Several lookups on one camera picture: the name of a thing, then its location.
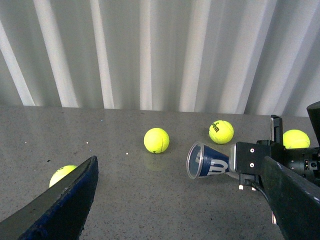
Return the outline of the black upright left gripper right finger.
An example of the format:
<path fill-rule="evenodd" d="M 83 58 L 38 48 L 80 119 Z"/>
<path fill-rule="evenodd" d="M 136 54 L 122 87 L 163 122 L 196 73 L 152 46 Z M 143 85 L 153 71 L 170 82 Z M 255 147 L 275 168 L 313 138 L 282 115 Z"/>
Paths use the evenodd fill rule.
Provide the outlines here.
<path fill-rule="evenodd" d="M 275 114 L 270 116 L 270 135 L 273 142 L 283 142 L 283 119 Z"/>

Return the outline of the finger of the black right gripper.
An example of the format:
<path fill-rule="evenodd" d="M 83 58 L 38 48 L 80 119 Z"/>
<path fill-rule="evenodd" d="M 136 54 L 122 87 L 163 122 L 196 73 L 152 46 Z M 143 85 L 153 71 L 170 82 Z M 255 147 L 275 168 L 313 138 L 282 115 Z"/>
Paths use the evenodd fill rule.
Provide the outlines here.
<path fill-rule="evenodd" d="M 320 238 L 320 188 L 266 156 L 261 180 L 268 204 L 286 240 Z"/>

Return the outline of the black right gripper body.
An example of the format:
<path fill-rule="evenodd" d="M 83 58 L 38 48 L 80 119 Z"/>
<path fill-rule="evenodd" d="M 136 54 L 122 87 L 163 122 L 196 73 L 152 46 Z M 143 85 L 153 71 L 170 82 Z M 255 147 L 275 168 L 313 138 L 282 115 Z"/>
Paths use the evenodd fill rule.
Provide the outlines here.
<path fill-rule="evenodd" d="M 257 144 L 270 146 L 269 156 L 284 167 L 295 172 L 309 182 L 320 186 L 320 148 L 286 148 L 271 140 L 258 140 Z"/>

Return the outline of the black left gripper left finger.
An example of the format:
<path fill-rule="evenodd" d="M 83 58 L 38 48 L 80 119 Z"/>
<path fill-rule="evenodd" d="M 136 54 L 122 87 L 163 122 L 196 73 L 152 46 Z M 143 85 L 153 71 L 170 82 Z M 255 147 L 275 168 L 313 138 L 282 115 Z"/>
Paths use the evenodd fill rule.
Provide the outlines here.
<path fill-rule="evenodd" d="M 92 156 L 0 223 L 2 240 L 78 240 L 99 179 Z"/>

